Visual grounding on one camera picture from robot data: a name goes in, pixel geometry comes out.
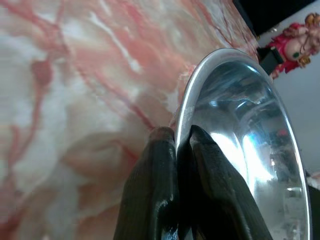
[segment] stainless steel bowl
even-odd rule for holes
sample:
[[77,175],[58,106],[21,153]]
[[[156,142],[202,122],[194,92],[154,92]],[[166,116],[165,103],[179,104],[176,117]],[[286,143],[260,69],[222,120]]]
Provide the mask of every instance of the stainless steel bowl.
[[275,240],[310,240],[307,184],[297,143],[270,77],[245,53],[220,49],[194,70],[178,115],[179,151],[205,129],[245,179]]

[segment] marble surface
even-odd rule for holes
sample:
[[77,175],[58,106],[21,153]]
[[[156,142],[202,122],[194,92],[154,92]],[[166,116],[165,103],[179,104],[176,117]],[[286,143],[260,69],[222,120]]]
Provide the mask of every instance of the marble surface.
[[257,45],[232,0],[0,0],[1,239],[112,239],[196,64]]

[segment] bowl rim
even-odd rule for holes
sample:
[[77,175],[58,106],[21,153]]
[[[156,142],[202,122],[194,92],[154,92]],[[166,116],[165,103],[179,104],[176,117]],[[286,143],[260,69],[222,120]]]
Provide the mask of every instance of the bowl rim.
[[312,239],[312,219],[311,219],[311,208],[310,208],[310,197],[307,187],[307,177],[304,171],[304,164],[301,161],[298,144],[295,138],[294,130],[291,126],[291,122],[288,118],[287,110],[275,89],[271,77],[267,75],[264,69],[253,60],[252,57],[246,53],[233,49],[233,48],[221,48],[209,53],[194,69],[192,75],[190,76],[188,83],[184,90],[184,95],[182,103],[180,105],[179,111],[177,112],[177,125],[175,129],[175,151],[177,158],[179,157],[179,152],[183,151],[183,147],[188,140],[189,132],[191,128],[192,116],[194,114],[195,105],[197,103],[199,94],[201,92],[202,86],[212,73],[214,69],[218,66],[232,62],[241,61],[252,67],[253,71],[257,71],[268,83],[269,87],[274,94],[274,97],[279,103],[280,110],[284,116],[285,122],[288,127],[290,137],[292,139],[294,153],[296,162],[298,165],[299,177],[301,179],[303,195],[305,199],[305,209],[306,209],[306,229],[307,229],[307,239]]

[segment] ganesha statue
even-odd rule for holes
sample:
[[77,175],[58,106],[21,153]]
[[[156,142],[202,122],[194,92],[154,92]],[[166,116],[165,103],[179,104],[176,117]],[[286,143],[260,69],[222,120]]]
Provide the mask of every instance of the ganesha statue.
[[267,47],[276,47],[284,61],[272,72],[274,79],[283,71],[287,74],[295,68],[305,68],[311,62],[310,56],[320,51],[320,15],[311,13],[304,24],[292,23]]

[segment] white wall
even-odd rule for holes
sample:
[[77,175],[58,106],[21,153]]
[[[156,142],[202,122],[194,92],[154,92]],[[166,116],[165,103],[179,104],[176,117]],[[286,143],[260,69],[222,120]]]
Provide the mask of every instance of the white wall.
[[[314,12],[320,13],[320,0],[281,22],[278,32],[263,34],[259,44],[265,46],[291,23],[304,23]],[[320,53],[311,57],[306,68],[282,73],[274,85],[287,109],[305,168],[310,173],[320,171]]]

